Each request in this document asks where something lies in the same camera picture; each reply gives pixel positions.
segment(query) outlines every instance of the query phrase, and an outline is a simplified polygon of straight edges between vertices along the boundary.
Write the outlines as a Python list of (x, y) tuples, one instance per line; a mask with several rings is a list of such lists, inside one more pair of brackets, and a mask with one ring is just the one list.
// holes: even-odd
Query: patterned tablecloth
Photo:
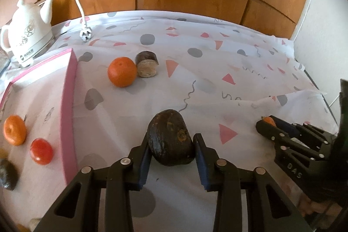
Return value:
[[(256, 132), (256, 121), (272, 114), (332, 133), (338, 128), (295, 61), (292, 41), (184, 13), (114, 12), (86, 20), (93, 29), (90, 42), (79, 37), (81, 19), (67, 21), (53, 28), (55, 44), (35, 60), (66, 47), (79, 60), (73, 119), (79, 169), (106, 167), (127, 156), (155, 114), (175, 109), (191, 137), (202, 133), (208, 147), (237, 167), (264, 167), (297, 202), (299, 190), (274, 163), (273, 144)], [(156, 53), (158, 75), (137, 78), (127, 88), (113, 86), (110, 62), (120, 56), (134, 60), (145, 50)], [(10, 67), (3, 82), (18, 73), (15, 62)], [(164, 167), (152, 159), (144, 189), (130, 195), (134, 229), (212, 231), (216, 196), (204, 191), (195, 162)]]

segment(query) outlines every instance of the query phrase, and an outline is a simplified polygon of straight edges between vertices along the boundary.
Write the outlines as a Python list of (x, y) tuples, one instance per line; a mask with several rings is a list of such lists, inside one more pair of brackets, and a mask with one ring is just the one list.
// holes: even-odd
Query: red tomato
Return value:
[(45, 139), (35, 139), (30, 146), (30, 156), (40, 165), (49, 164), (53, 158), (53, 149)]

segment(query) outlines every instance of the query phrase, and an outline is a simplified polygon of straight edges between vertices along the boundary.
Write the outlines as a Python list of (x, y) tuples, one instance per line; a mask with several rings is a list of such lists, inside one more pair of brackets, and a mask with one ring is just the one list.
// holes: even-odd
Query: dark round object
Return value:
[(158, 60), (152, 51), (142, 51), (135, 58), (138, 75), (142, 78), (151, 78), (157, 74)]
[(7, 159), (0, 159), (0, 184), (7, 190), (13, 191), (18, 182), (18, 172)]
[(194, 144), (176, 110), (156, 114), (147, 128), (147, 142), (154, 158), (165, 166), (189, 164), (194, 159)]

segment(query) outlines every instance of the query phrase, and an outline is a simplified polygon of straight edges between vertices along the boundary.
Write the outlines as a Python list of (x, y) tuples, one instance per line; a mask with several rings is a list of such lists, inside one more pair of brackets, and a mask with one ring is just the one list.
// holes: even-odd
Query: dark stone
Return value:
[(194, 159), (194, 144), (176, 110), (155, 115), (147, 128), (147, 141), (154, 158), (165, 166), (189, 164)]
[(7, 159), (0, 159), (0, 184), (3, 188), (13, 191), (17, 185), (18, 172)]

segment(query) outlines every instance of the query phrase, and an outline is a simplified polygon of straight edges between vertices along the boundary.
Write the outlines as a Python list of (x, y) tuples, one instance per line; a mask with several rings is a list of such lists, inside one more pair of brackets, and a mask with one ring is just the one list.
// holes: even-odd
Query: orange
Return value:
[(9, 116), (3, 124), (3, 135), (11, 145), (20, 146), (27, 137), (27, 128), (18, 115)]
[(277, 127), (276, 123), (274, 122), (272, 117), (266, 116), (262, 118), (263, 121), (273, 125), (274, 127)]
[(107, 69), (107, 76), (117, 87), (132, 85), (137, 75), (135, 63), (128, 57), (119, 57), (110, 63)]

